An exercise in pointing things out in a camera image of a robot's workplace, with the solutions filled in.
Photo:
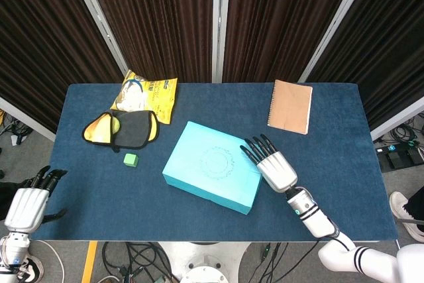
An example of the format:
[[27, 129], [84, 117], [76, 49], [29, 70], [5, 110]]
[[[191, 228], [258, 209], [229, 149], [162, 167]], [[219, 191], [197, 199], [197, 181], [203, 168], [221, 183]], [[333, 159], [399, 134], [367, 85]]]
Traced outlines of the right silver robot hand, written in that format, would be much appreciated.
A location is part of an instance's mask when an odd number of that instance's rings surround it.
[[240, 149], [275, 192], [284, 193], [297, 184], [295, 170], [266, 135], [244, 141], [247, 146], [240, 145]]

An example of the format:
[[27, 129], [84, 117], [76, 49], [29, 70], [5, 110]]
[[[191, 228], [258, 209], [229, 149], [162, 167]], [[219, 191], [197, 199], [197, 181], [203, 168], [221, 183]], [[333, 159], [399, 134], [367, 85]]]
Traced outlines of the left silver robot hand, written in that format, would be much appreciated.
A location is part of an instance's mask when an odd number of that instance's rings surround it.
[[67, 209], [46, 215], [46, 207], [60, 179], [68, 171], [53, 169], [50, 166], [41, 168], [35, 177], [26, 180], [15, 193], [5, 216], [5, 226], [11, 232], [34, 233], [41, 224], [58, 220], [65, 216]]

